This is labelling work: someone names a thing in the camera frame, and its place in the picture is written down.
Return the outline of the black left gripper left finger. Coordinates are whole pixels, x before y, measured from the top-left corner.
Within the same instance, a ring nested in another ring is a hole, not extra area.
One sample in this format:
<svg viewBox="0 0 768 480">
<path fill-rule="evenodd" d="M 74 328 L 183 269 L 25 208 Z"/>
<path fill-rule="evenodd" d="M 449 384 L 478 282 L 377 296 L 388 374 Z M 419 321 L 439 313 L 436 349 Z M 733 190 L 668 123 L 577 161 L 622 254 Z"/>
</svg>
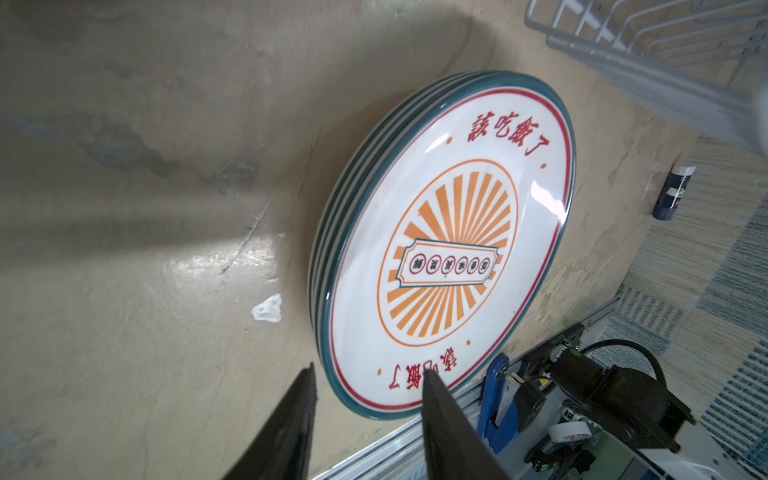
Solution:
<svg viewBox="0 0 768 480">
<path fill-rule="evenodd" d="M 316 375 L 311 363 L 299 372 L 223 479 L 307 479 L 316 404 Z"/>
</svg>

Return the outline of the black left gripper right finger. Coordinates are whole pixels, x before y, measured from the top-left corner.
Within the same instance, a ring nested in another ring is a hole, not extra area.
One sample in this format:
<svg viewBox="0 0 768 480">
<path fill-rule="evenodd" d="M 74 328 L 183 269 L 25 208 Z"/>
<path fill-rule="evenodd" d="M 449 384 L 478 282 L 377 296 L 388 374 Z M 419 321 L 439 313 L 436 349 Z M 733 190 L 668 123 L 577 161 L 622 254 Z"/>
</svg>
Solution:
<svg viewBox="0 0 768 480">
<path fill-rule="evenodd" d="M 509 479 L 433 370 L 424 373 L 422 431 L 429 479 Z"/>
</svg>

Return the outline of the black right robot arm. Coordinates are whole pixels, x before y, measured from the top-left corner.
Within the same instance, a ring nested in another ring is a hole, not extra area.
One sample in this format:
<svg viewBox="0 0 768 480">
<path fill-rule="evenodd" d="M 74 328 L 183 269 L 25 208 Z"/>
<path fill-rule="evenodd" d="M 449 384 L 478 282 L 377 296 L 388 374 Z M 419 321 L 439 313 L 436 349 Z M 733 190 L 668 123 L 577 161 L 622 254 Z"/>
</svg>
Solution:
<svg viewBox="0 0 768 480">
<path fill-rule="evenodd" d="M 570 345 L 547 352 L 542 372 L 566 396 L 566 405 L 624 444 L 663 479 L 747 479 L 733 455 L 714 440 L 694 412 L 667 387 L 657 359 L 639 348 L 654 369 L 603 367 Z"/>
</svg>

